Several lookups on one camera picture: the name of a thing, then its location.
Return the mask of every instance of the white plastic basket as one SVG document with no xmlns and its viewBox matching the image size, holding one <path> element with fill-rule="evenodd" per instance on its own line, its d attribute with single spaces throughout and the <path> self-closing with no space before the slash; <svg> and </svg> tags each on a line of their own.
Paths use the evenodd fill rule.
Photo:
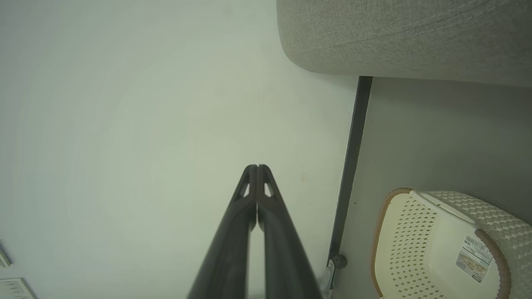
<svg viewBox="0 0 532 299">
<path fill-rule="evenodd" d="M 530 299 L 532 227 L 467 194 L 397 189 L 381 209 L 371 270 L 385 299 Z"/>
</svg>

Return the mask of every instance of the gray sofa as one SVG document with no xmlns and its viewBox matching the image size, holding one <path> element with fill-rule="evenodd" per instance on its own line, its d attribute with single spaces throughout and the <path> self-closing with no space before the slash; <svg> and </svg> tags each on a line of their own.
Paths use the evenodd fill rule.
<svg viewBox="0 0 532 299">
<path fill-rule="evenodd" d="M 532 86 L 531 0 L 277 0 L 286 55 L 328 74 Z"/>
</svg>

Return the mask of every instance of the woven pattern basket exterior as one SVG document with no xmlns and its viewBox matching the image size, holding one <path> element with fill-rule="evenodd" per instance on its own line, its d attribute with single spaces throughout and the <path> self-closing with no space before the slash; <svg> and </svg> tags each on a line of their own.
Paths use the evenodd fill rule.
<svg viewBox="0 0 532 299">
<path fill-rule="evenodd" d="M 453 191 L 426 192 L 459 210 L 497 243 L 508 261 L 510 299 L 532 297 L 532 227 L 519 218 L 470 195 Z"/>
</svg>

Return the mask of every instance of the wall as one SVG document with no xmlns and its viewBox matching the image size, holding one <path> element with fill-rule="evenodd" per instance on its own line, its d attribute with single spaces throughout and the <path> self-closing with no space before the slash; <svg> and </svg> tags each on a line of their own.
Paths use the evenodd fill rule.
<svg viewBox="0 0 532 299">
<path fill-rule="evenodd" d="M 326 265 L 356 78 L 299 69 L 274 1 L 0 4 L 0 240 L 39 299 L 184 298 L 244 167 Z M 263 294 L 262 232 L 250 295 Z"/>
<path fill-rule="evenodd" d="M 532 224 L 532 89 L 374 78 L 342 239 L 349 265 L 339 299 L 378 298 L 370 279 L 373 230 L 400 187 L 455 190 Z"/>
</svg>

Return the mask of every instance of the product label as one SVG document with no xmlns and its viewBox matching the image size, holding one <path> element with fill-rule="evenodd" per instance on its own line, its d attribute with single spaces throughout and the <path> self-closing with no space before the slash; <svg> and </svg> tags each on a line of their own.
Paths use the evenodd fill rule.
<svg viewBox="0 0 532 299">
<path fill-rule="evenodd" d="M 486 245 L 479 238 L 466 235 L 456 265 L 481 283 L 492 262 L 493 256 Z"/>
</svg>

